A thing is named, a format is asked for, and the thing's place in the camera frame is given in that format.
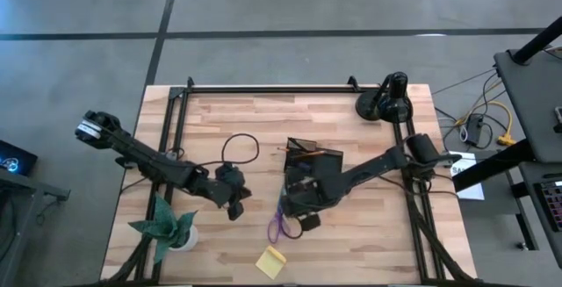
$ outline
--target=potted plant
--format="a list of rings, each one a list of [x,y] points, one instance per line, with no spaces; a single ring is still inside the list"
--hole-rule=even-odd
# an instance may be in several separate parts
[[[156,239],[155,264],[160,262],[168,249],[189,251],[198,241],[198,231],[193,225],[196,212],[187,212],[176,219],[172,207],[157,194],[155,195],[154,220],[129,222],[136,231]]]

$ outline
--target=concrete floor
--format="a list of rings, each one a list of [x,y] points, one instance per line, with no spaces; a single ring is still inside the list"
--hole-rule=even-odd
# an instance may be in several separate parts
[[[0,33],[157,32],[165,1],[0,0]],[[169,31],[532,28],[561,11],[561,0],[176,0]],[[155,83],[185,83],[188,75],[199,84],[344,83],[349,75],[378,83],[401,70],[437,90],[490,69],[494,53],[531,38],[174,39],[164,43]],[[72,189],[33,234],[18,286],[97,280],[123,171],[113,152],[94,151],[73,131],[88,109],[111,112],[133,130],[154,47],[153,39],[0,41],[0,104],[9,106],[0,111],[0,139],[39,156],[36,178]],[[485,80],[436,95],[436,106],[460,116]],[[507,123],[502,110],[489,113]],[[523,138],[517,121],[513,135]],[[465,149],[453,137],[449,146]],[[562,272],[525,204],[540,251],[513,248],[521,240],[515,217],[465,213],[479,277],[559,286]]]

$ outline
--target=white paper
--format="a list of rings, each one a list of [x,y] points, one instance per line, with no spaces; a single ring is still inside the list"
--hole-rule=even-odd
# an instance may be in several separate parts
[[[476,158],[474,154],[464,153],[464,152],[454,152],[450,151],[451,154],[459,154],[463,158],[456,161],[450,167],[450,175],[455,176],[456,174],[464,171],[465,169],[470,168],[472,165],[476,164]],[[476,200],[484,200],[484,191],[482,190],[482,184],[477,183],[466,190],[461,190],[457,193],[458,197],[461,199],[476,199]]]

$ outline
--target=butcher block tabletop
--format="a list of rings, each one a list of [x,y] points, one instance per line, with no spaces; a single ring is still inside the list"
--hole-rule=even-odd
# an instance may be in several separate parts
[[[140,108],[135,137],[154,149],[158,148],[162,134],[169,88],[148,86]],[[225,210],[207,199],[174,192],[171,205],[177,216],[198,211],[194,225],[199,241],[191,251],[166,254],[160,283],[419,283],[404,191],[378,178],[354,188],[336,207],[320,212],[321,226],[305,232],[300,239],[281,236],[273,247],[285,256],[287,263],[275,280],[256,267],[258,258],[270,245],[267,227],[284,182],[285,152],[278,148],[286,146],[287,137],[314,140],[318,147],[343,151],[343,170],[395,145],[392,124],[368,122],[357,116],[357,95],[190,94],[182,139],[183,159],[196,163],[219,160],[225,140],[235,133],[255,136],[260,154],[255,161],[240,165],[252,196],[242,201],[245,211],[236,221],[230,221]],[[429,86],[409,85],[408,95],[414,105],[416,132],[427,133],[437,150],[443,150]],[[172,120],[169,147],[176,119]],[[405,126],[403,135],[407,135]],[[227,160],[244,161],[255,153],[255,142],[240,137],[228,144],[225,156]],[[208,167],[211,176],[215,168],[216,165]],[[447,169],[437,169],[437,173],[449,174]],[[385,177],[402,183],[399,171]],[[127,171],[123,187],[140,178],[137,170]],[[141,235],[127,223],[145,218],[150,185],[149,181],[139,183],[120,196],[102,278],[117,272],[140,241]],[[450,180],[436,177],[432,190],[454,191],[454,187]],[[476,276],[458,199],[446,193],[429,197],[439,240],[466,273]],[[435,277],[429,244],[423,241],[429,273]],[[153,255],[154,242],[148,254],[147,277]]]

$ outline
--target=yellow sticky note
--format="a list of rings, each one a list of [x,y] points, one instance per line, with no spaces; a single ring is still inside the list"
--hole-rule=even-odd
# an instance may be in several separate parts
[[[275,279],[286,263],[287,259],[281,253],[272,246],[268,246],[257,260],[256,266],[269,278]]]

